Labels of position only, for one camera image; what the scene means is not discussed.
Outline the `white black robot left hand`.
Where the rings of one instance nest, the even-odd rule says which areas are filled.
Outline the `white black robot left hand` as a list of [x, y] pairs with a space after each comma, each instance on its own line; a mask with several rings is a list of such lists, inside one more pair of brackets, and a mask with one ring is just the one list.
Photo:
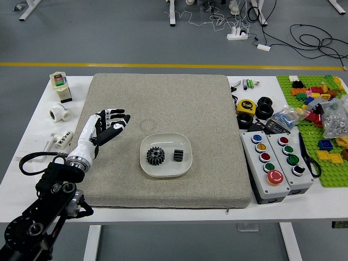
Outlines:
[[91, 115], [78, 138], [77, 147], [66, 159], [67, 165], [91, 167], [98, 148], [118, 136], [130, 119], [123, 109], [105, 109]]

